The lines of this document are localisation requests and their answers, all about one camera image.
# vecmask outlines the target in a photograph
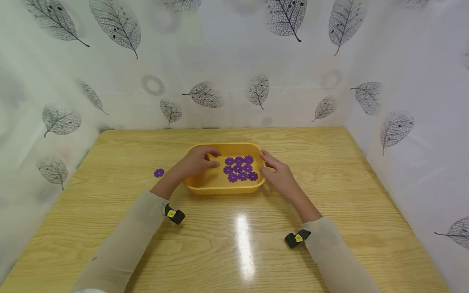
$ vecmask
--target purple foam flower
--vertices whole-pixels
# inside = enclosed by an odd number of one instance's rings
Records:
[[[227,164],[228,166],[231,166],[235,163],[235,159],[231,158],[231,157],[228,157],[225,159],[225,164]]]
[[[228,181],[235,183],[238,181],[238,176],[234,173],[228,174]]]
[[[244,159],[242,157],[235,157],[234,162],[237,164],[242,164],[244,163]]]
[[[252,166],[250,164],[246,164],[242,168],[245,172],[248,172],[248,173],[252,171]]]
[[[252,163],[254,162],[254,158],[251,157],[251,156],[245,156],[245,157],[244,157],[244,162],[245,162],[246,164],[252,164]]]
[[[258,176],[258,174],[257,174],[256,172],[250,172],[250,173],[248,174],[248,178],[249,178],[249,180],[251,180],[251,181],[256,181],[256,180],[259,178],[259,176]]]
[[[223,173],[225,174],[233,173],[233,168],[230,166],[226,166],[225,168],[223,168]]]
[[[233,167],[233,171],[235,171],[236,173],[239,173],[242,171],[242,166],[240,164],[237,164]]]
[[[246,181],[248,179],[248,174],[246,172],[240,172],[238,174],[238,179],[241,181]]]
[[[165,174],[165,170],[163,169],[156,169],[155,173],[153,173],[153,175],[155,175],[156,178],[159,178],[163,176],[164,174]]]

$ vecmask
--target leaf pattern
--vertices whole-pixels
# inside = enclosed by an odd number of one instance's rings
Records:
[[[49,132],[54,132],[57,135],[67,135],[77,130],[82,123],[82,119],[77,113],[67,113],[53,105],[44,106],[42,121],[47,128],[44,138]]]
[[[269,80],[263,74],[256,75],[249,81],[246,98],[253,104],[261,106],[269,94]]]
[[[75,24],[58,0],[23,0],[27,10],[39,26],[59,40],[77,40],[88,46],[76,35]]]
[[[307,0],[267,0],[267,25],[279,36],[295,36],[306,13]]]
[[[469,250],[469,217],[462,218],[452,224],[447,234],[434,233],[436,235],[447,236],[457,244]]]
[[[91,88],[91,86],[87,85],[84,81],[78,81],[80,87],[82,88],[83,94],[85,94],[93,105],[104,112],[103,110],[103,103],[98,97],[98,94]]]
[[[362,83],[355,90],[355,98],[368,115],[378,115],[381,110],[381,96],[383,84],[377,82]]]
[[[203,82],[196,84],[188,94],[194,102],[207,108],[220,108],[225,104],[222,97],[220,97],[214,90],[211,82]]]
[[[405,9],[423,10],[427,6],[429,0],[394,0],[394,2]]]
[[[337,109],[337,104],[337,101],[332,96],[327,96],[322,99],[316,108],[316,112],[314,113],[315,118],[311,122],[314,122],[316,119],[325,118],[334,113],[335,109]]]
[[[122,0],[90,0],[91,12],[103,31],[117,44],[134,51],[141,33],[137,17]]]
[[[162,99],[159,106],[161,107],[163,115],[168,119],[168,125],[171,122],[176,122],[182,116],[181,107],[174,102]]]
[[[67,179],[68,171],[61,159],[55,156],[41,158],[36,166],[44,178],[50,183],[60,184],[63,190],[63,183]]]
[[[362,0],[335,0],[329,18],[329,38],[338,47],[335,55],[358,31],[365,16],[366,7]]]
[[[389,113],[384,120],[379,137],[384,149],[393,146],[403,140],[414,127],[414,117],[407,111]]]
[[[195,13],[200,7],[202,0],[159,0],[160,3],[173,13],[190,12]]]

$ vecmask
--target white backdrop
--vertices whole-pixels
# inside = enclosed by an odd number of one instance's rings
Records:
[[[453,292],[469,290],[466,1],[118,2],[0,1],[0,280],[106,129],[344,125]],[[279,4],[290,26],[269,28]],[[106,17],[129,18],[130,38]],[[183,95],[202,82],[209,96]]]

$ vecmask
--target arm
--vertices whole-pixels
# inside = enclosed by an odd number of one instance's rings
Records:
[[[87,288],[107,293],[124,292],[150,240],[163,222],[165,206],[174,190],[185,178],[219,166],[218,162],[208,160],[208,153],[215,157],[220,155],[219,151],[209,147],[191,149],[150,192],[140,195],[125,218],[96,250],[71,292]]]
[[[318,265],[331,293],[379,293],[373,279],[344,243],[334,223],[324,218],[296,182],[290,168],[262,150],[260,157],[270,172],[262,167],[262,175],[290,201],[303,222],[303,229],[311,232],[305,240],[313,261]]]

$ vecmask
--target yellow tray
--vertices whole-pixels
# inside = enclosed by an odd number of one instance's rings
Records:
[[[209,154],[211,161],[220,162],[220,167],[208,169],[199,175],[192,176],[184,180],[187,188],[196,195],[216,195],[216,194],[236,194],[236,193],[252,193],[255,192],[265,181],[265,178],[259,171],[260,166],[265,166],[265,162],[259,157],[261,149],[253,143],[214,143],[214,144],[197,144],[208,145],[216,148],[221,152],[221,156],[215,158]],[[228,175],[223,173],[226,166],[225,159],[227,157],[235,158],[237,156],[253,157],[252,171],[256,172],[259,177],[256,181],[241,181],[235,183],[228,181]]]

